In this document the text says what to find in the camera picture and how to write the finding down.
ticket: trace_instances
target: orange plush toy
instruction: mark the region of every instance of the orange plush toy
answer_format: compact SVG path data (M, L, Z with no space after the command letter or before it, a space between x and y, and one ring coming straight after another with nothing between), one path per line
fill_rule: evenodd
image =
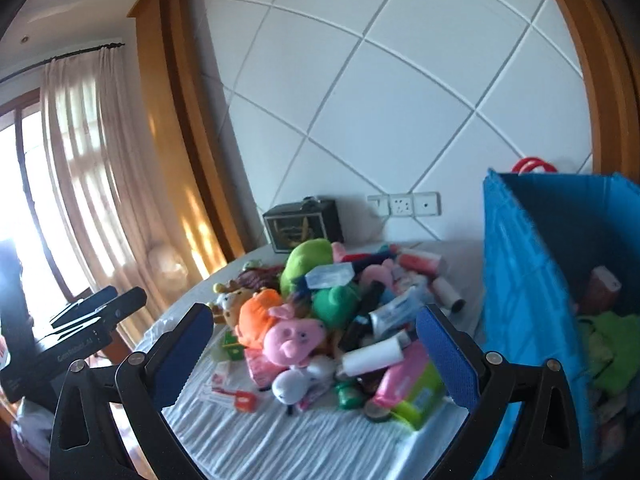
M272 288L265 288L245 301L236 326L238 342L247 348L262 350L265 334L280 321L269 314L269 309L282 303L282 297Z

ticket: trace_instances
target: blue gripper pad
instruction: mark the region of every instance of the blue gripper pad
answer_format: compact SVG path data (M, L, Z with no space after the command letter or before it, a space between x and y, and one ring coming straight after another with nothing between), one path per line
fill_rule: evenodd
M479 378L474 367L431 309L420 310L415 327L453 401L473 411L480 401Z
M154 370L150 388L151 402L160 411L173 406L187 383L207 343L213 335L213 315L203 304L194 304L164 341L168 352Z

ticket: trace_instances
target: beige curtain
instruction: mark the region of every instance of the beige curtain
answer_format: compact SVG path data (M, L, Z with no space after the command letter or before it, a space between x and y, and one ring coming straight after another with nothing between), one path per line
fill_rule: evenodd
M103 48L52 61L40 99L52 183L92 287L146 290L146 308L118 327L132 346L186 287L186 267L148 184L122 57Z

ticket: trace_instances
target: curtain rod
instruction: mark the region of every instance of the curtain rod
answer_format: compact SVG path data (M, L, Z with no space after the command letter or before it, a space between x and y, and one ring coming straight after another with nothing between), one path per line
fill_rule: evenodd
M39 66L46 65L47 63L50 63L54 59L65 59L65 57L77 56L78 54L84 54L85 52L95 52L96 50L100 50L101 48L117 48L120 46L124 46L124 43L108 43L104 45L92 46L91 48L83 48L82 50L75 50L73 52L67 52L66 54L60 54L59 56L53 56L53 57L50 57L49 59L44 59L32 65L21 68L20 70L17 70L12 74L9 74L8 76L3 77L2 79L0 79L0 85L5 81L9 81L9 79L11 79L12 77L16 77L17 75L28 72L29 70L33 70L34 68L37 68Z

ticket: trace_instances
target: blue bin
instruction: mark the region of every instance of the blue bin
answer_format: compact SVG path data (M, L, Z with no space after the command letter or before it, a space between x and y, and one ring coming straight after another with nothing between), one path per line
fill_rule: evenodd
M586 355L573 314L594 267L622 282L615 312L640 308L640 188L621 175L498 174L484 181L487 351L510 362L564 367L586 467L596 459ZM513 429L508 409L476 478L491 475Z

